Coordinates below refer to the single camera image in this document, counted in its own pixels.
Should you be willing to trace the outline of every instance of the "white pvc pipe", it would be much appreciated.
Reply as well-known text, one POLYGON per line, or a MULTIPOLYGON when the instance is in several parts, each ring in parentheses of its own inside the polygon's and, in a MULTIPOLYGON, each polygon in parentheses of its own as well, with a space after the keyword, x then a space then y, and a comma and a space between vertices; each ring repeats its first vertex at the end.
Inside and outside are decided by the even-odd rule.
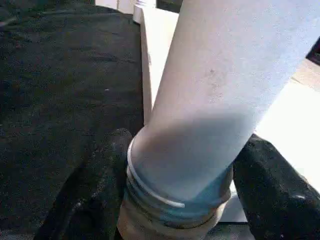
POLYGON ((137 0, 133 8, 133 21, 140 24, 142 20, 143 8, 155 8, 157 0, 137 0))
POLYGON ((151 119, 130 148, 130 194, 170 223, 225 202, 230 164, 319 29, 314 0, 184 0, 151 119))

